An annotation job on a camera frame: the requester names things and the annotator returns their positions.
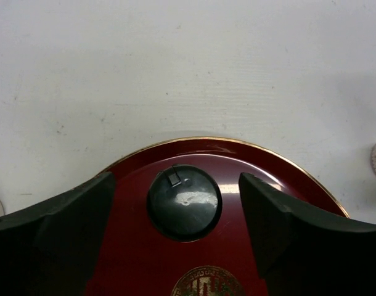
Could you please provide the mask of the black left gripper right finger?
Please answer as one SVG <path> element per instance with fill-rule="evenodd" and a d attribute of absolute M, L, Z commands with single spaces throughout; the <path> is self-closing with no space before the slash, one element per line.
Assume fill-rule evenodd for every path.
<path fill-rule="evenodd" d="M 376 224 L 322 210 L 249 173 L 239 189 L 269 295 L 376 295 Z"/>

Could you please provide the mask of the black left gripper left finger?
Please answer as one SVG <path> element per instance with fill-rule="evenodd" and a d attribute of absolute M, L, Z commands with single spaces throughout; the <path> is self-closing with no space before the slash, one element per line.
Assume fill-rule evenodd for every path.
<path fill-rule="evenodd" d="M 0 295 L 83 295 L 116 188 L 111 172 L 0 217 Z"/>

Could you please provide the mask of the small black-capped spice bottle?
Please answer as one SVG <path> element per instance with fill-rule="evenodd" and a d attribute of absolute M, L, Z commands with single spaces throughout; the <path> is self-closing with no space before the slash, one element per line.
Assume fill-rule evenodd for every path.
<path fill-rule="evenodd" d="M 193 165 L 172 165 L 151 183 L 146 208 L 153 226 L 179 242 L 203 239 L 216 227 L 223 210 L 217 182 Z"/>

